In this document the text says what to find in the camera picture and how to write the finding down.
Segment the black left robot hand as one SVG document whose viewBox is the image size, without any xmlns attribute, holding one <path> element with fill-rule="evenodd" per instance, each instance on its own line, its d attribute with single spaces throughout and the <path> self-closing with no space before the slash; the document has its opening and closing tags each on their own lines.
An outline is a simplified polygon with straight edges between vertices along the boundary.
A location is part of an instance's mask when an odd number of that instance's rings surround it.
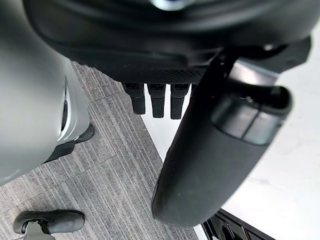
<svg viewBox="0 0 320 240">
<path fill-rule="evenodd" d="M 306 62 L 317 0 L 25 0 L 51 48 L 122 84 L 135 114 L 180 125 L 151 202 L 175 227 L 205 222 L 249 175 L 289 115 L 275 82 Z"/>
</svg>

